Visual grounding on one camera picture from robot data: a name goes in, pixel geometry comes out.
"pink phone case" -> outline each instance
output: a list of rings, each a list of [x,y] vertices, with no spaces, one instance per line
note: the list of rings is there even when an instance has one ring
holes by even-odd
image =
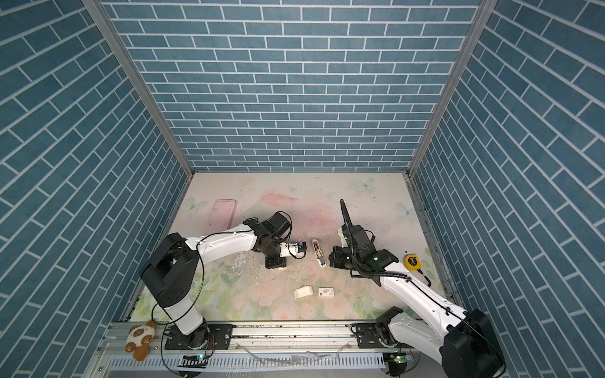
[[[208,235],[213,232],[221,232],[230,229],[234,213],[235,200],[217,200],[210,213],[210,219],[208,219],[205,234]]]

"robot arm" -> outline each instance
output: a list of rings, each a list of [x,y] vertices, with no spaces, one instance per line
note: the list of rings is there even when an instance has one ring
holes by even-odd
[[[143,282],[158,305],[175,321],[184,336],[205,334],[205,321],[188,295],[195,269],[199,262],[209,262],[247,250],[265,255],[265,267],[275,269],[286,266],[280,257],[282,236],[292,225],[279,212],[258,222],[250,218],[237,227],[222,232],[193,238],[178,233],[168,235],[156,248],[141,270]],[[188,340],[193,348],[203,342]]]

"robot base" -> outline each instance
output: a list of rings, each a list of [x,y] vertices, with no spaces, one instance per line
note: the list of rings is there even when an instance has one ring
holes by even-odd
[[[233,333],[232,324],[211,324],[206,320],[192,333],[185,336],[173,325],[166,330],[165,336],[168,337],[165,350],[205,350],[208,342],[214,341],[215,350],[229,349],[231,334]],[[208,345],[208,351],[212,350],[212,345]]]
[[[166,336],[165,350],[202,349],[208,344],[210,329],[204,319],[202,324],[190,334],[183,334],[174,324],[164,331],[164,336]]]

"white cylindrical object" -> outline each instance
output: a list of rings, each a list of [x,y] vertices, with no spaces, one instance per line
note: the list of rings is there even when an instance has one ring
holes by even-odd
[[[191,310],[189,309],[192,302],[191,297],[187,294],[185,298],[181,299],[175,305],[164,308],[164,311],[170,315],[171,319],[178,319],[189,310],[189,312],[183,316],[183,319],[176,322],[178,329],[185,335],[192,333],[204,321],[204,318],[195,306],[192,307]]]

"yellow tape measure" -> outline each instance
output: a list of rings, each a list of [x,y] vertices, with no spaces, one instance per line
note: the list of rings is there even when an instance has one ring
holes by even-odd
[[[410,270],[419,270],[422,268],[422,266],[420,266],[420,259],[416,254],[407,255],[404,259],[404,265]]]

